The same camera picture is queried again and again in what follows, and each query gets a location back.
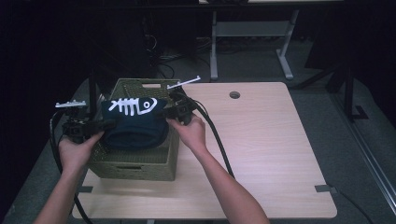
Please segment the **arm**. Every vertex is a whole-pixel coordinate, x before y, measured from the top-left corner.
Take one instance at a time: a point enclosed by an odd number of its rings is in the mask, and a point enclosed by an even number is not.
[[[61,141],[59,151],[64,170],[35,223],[66,223],[84,165],[102,134],[95,134],[80,145],[67,138]]]
[[[230,223],[270,223],[256,199],[232,178],[207,150],[205,124],[200,118],[193,115],[188,126],[183,126],[174,119],[169,119],[168,122],[177,130],[180,139],[203,166]]]

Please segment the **fish bone sticker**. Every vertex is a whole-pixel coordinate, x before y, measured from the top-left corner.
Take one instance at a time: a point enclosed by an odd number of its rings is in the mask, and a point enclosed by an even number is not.
[[[145,100],[142,102],[142,106],[144,108],[140,108],[140,101]],[[151,112],[154,107],[157,105],[157,99],[155,98],[146,98],[146,99],[140,99],[140,98],[126,98],[126,99],[119,99],[118,101],[111,101],[113,104],[108,111],[112,111],[114,108],[117,106],[119,107],[120,113],[124,111],[125,115],[128,115],[128,112],[131,111],[130,115],[134,116],[134,110],[136,109],[137,115],[143,115]]]

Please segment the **storage basket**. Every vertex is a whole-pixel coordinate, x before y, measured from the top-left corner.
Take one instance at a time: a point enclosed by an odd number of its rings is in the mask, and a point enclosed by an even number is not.
[[[174,79],[121,78],[110,99],[152,97],[165,99],[172,106],[167,85]],[[169,126],[166,140],[158,147],[142,150],[116,150],[99,141],[88,162],[90,169],[101,178],[175,180],[178,153],[178,134]]]

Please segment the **tabletop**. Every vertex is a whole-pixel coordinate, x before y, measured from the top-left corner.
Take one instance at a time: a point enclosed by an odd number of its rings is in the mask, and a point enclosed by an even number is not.
[[[199,83],[183,87],[213,120],[233,173],[269,218],[331,218],[337,210],[285,84]],[[237,91],[238,99],[230,97]],[[210,152],[225,167],[206,125]],[[204,170],[180,142],[175,181],[103,179],[89,171],[78,195],[88,217],[225,218]],[[80,217],[77,208],[74,217]]]

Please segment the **blue fabric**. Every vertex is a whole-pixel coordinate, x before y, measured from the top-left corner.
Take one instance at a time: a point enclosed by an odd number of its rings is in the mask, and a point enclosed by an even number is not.
[[[139,150],[157,147],[169,132],[166,119],[157,118],[167,102],[156,98],[121,98],[102,102],[103,119],[115,119],[104,143],[113,149]]]

